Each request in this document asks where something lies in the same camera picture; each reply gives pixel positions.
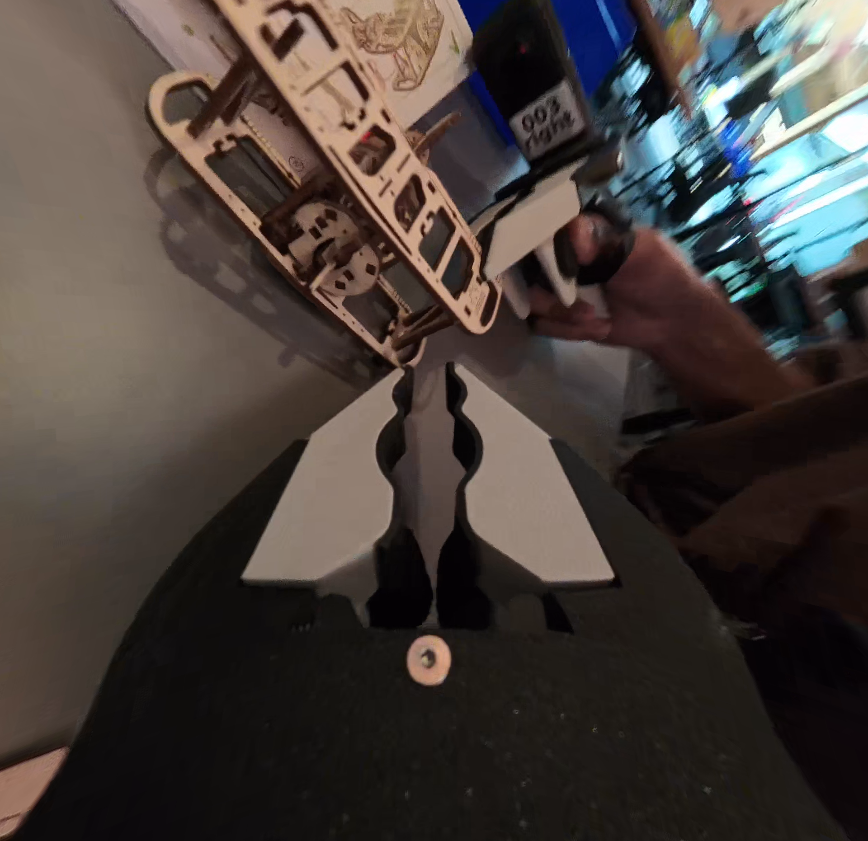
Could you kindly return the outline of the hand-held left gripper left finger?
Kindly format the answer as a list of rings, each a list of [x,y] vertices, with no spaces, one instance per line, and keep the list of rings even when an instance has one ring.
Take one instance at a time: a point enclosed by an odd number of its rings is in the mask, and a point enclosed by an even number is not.
[[[306,588],[344,597],[362,625],[392,568],[412,562],[394,471],[406,452],[414,380],[395,370],[306,441],[241,574],[254,587]]]

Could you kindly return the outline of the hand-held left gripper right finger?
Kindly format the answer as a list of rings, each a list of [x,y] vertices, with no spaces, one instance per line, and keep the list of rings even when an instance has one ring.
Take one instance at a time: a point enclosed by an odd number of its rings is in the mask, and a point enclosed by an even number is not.
[[[463,469],[445,542],[446,628],[571,628],[563,590],[616,574],[555,440],[470,369],[450,362],[452,452]]]

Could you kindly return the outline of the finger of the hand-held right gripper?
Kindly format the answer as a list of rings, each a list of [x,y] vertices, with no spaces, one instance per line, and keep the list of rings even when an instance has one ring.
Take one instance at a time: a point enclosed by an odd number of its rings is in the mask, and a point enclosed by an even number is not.
[[[483,269],[488,280],[541,247],[580,213],[580,192],[572,176],[549,176],[533,188],[494,224]]]
[[[525,187],[509,196],[496,199],[493,204],[485,207],[482,212],[469,221],[469,227],[481,247],[487,247],[491,243],[491,234],[494,224],[505,217],[519,202],[530,196],[533,187]]]

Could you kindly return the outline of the wooden slotted wing piece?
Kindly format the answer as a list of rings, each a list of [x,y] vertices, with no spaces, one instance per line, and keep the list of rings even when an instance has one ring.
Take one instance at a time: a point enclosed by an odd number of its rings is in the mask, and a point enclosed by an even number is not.
[[[326,0],[211,0],[244,57],[360,207],[363,225],[404,263],[448,319],[487,331],[501,298],[480,245],[420,160]]]

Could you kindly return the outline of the person's right forearm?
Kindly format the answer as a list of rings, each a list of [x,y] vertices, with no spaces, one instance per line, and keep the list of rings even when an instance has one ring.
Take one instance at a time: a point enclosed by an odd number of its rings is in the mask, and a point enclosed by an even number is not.
[[[644,288],[651,309],[639,350],[698,416],[731,418],[815,387],[810,375],[769,354],[749,318],[703,281],[670,239],[644,228],[636,240],[639,249],[649,252],[640,272],[653,277]]]

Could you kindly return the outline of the grey desk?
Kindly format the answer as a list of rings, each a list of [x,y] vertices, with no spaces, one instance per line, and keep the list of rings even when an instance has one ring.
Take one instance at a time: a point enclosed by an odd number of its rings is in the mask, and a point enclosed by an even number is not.
[[[145,117],[109,0],[1,0],[2,767],[75,737],[205,524],[382,371]]]

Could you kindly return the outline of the person's right hand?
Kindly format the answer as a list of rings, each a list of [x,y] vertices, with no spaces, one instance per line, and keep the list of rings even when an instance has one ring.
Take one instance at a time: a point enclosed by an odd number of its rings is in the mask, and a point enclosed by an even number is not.
[[[635,228],[633,249],[602,286],[604,315],[587,301],[570,307],[539,287],[529,293],[529,325],[541,336],[648,348],[666,334],[692,275],[678,248],[658,230]]]

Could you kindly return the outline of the blue plastic bin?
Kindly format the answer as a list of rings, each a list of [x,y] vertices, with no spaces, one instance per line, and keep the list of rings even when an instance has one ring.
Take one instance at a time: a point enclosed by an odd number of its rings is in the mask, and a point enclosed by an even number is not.
[[[472,33],[505,0],[458,0]],[[632,43],[637,22],[627,0],[552,0],[576,66],[583,93],[592,104],[615,64]]]

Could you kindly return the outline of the instruction booklet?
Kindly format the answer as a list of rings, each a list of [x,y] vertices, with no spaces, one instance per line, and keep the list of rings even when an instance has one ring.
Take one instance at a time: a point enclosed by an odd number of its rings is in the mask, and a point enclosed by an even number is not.
[[[176,69],[231,64],[237,47],[208,0],[113,0]],[[470,27],[457,0],[324,0],[382,89],[441,98],[466,76]]]

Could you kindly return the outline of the person's brown clothing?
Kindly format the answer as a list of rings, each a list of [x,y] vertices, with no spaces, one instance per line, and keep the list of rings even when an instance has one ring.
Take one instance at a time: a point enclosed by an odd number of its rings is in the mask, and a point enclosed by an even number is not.
[[[866,374],[695,425],[615,483],[735,626],[813,792],[866,839]]]

